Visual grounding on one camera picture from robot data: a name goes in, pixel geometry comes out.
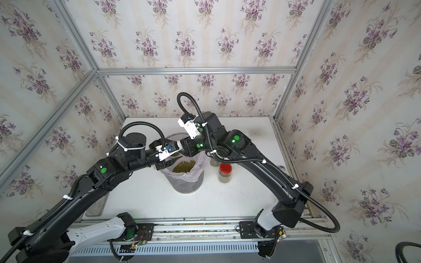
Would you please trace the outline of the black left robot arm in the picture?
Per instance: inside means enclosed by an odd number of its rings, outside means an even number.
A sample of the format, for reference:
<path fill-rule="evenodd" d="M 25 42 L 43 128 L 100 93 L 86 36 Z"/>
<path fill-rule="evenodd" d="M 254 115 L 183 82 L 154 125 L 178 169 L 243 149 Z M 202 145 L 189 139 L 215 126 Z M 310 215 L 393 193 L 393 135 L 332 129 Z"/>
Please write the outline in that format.
<path fill-rule="evenodd" d="M 57 205 L 33 224 L 16 227 L 9 233 L 11 248 L 1 262 L 16 254 L 19 263 L 63 263 L 85 247 L 135 234 L 137 225 L 128 213 L 86 230 L 72 229 L 71 225 L 133 172 L 153 165 L 157 169 L 167 168 L 173 162 L 166 159 L 180 150 L 180 142 L 166 139 L 152 123 L 140 121 L 124 126 L 107 157 L 79 176 Z"/>

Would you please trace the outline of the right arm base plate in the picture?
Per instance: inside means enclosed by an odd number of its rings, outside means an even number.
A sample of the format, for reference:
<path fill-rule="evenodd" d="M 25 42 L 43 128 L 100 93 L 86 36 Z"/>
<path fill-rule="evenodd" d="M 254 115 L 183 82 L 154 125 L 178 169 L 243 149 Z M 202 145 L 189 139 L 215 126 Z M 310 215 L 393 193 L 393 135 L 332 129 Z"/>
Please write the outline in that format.
<path fill-rule="evenodd" d="M 266 230 L 254 221 L 240 221 L 235 227 L 235 230 L 240 234 L 241 239 L 274 239 L 284 234 L 284 227 L 282 225 L 275 226 L 271 230 Z"/>

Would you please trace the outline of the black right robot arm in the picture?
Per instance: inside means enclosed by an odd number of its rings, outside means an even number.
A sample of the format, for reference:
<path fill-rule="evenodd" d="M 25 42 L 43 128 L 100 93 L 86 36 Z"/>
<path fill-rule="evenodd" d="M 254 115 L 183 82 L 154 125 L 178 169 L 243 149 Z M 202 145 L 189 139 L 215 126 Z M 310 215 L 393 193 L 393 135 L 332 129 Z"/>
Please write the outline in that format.
<path fill-rule="evenodd" d="M 202 112 L 189 93 L 179 93 L 177 103 L 184 113 L 179 125 L 189 134 L 189 138 L 181 142 L 184 155 L 193 157 L 204 152 L 222 164 L 238 164 L 254 175 L 277 198 L 276 205 L 262 209 L 253 221 L 253 231 L 259 238 L 267 237 L 275 227 L 294 228 L 298 222 L 326 233 L 340 231 L 341 226 L 335 216 L 310 196 L 313 186 L 309 182 L 301 183 L 287 175 L 265 157 L 243 132 L 237 129 L 226 130 L 216 114 Z M 334 226 L 323 227 L 302 218 L 307 203 L 325 213 Z"/>

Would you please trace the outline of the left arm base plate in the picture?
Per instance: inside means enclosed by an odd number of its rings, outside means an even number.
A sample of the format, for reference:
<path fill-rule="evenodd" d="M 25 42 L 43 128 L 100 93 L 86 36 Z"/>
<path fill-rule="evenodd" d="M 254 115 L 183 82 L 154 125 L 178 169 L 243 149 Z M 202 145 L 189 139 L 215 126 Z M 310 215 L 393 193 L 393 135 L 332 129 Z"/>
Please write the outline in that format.
<path fill-rule="evenodd" d="M 153 223 L 137 224 L 134 230 L 129 230 L 128 241 L 134 243 L 133 247 L 145 245 L 147 242 L 152 241 L 154 227 L 155 224 Z"/>

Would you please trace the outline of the white lid bean jar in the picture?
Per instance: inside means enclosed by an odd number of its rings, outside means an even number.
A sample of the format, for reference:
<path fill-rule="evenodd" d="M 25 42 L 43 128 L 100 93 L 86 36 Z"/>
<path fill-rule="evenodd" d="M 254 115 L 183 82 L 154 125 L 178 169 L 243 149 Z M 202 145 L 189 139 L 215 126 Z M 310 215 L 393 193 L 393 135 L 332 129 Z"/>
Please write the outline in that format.
<path fill-rule="evenodd" d="M 174 152 L 170 155 L 170 158 L 176 158 L 178 156 L 180 156 L 180 152 Z"/>

